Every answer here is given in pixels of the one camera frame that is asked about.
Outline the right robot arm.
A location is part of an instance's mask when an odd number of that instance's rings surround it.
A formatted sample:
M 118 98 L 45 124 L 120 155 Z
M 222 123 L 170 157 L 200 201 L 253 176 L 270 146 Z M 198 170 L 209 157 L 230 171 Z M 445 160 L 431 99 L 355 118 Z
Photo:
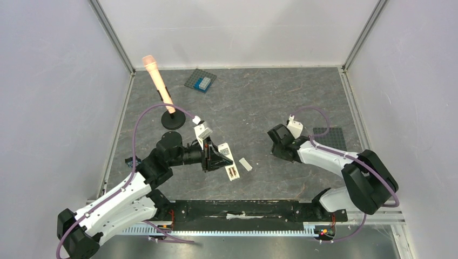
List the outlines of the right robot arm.
M 369 149 L 361 153 L 344 152 L 310 137 L 296 137 L 283 124 L 267 134 L 273 142 L 273 156 L 320 167 L 344 180 L 345 186 L 327 188 L 313 199 L 312 214 L 316 219 L 326 220 L 334 212 L 349 208 L 373 215 L 390 198 L 399 200 L 395 196 L 399 185 L 375 152 Z

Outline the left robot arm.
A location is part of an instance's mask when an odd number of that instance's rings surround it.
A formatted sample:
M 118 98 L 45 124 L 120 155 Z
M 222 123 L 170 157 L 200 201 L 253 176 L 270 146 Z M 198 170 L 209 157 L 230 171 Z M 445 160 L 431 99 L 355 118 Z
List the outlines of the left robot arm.
M 170 203 L 158 187 L 172 175 L 172 167 L 200 164 L 204 172 L 234 165 L 229 145 L 215 145 L 210 137 L 183 145 L 178 132 L 165 133 L 135 172 L 99 199 L 73 212 L 58 214 L 56 257 L 65 249 L 69 258 L 91 258 L 111 237 L 129 226 L 155 218 L 164 220 Z

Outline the white battery cover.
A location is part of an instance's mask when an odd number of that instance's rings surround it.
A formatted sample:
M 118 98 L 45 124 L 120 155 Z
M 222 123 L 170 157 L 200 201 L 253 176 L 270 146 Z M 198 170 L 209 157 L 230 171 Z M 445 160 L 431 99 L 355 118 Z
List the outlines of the white battery cover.
M 253 167 L 248 163 L 248 161 L 245 158 L 241 158 L 239 162 L 248 172 L 250 172 L 253 169 Z

